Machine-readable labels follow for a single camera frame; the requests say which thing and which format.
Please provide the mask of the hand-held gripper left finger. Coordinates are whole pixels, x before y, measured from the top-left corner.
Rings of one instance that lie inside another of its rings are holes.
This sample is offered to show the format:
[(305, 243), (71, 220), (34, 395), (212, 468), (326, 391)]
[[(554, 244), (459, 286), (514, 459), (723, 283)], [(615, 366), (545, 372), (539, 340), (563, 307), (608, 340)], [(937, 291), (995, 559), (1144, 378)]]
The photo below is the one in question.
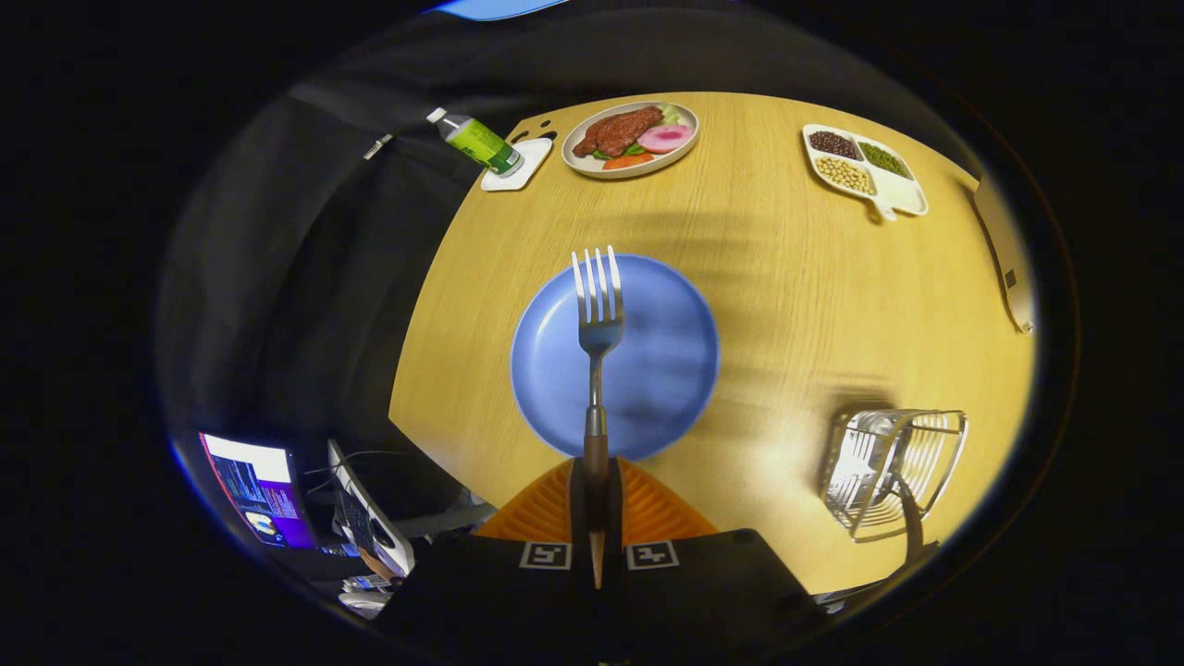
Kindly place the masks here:
[(554, 465), (474, 531), (440, 542), (373, 625), (398, 639), (470, 639), (564, 625), (598, 590), (583, 461)]

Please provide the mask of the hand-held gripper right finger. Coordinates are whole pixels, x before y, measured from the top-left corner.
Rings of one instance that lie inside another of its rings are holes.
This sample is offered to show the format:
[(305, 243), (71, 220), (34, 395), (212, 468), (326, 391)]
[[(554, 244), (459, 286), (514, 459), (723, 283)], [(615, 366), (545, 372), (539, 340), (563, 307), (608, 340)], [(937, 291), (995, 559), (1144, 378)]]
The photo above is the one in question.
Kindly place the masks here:
[(822, 625), (761, 534), (719, 530), (638, 465), (603, 460), (603, 638), (798, 639)]

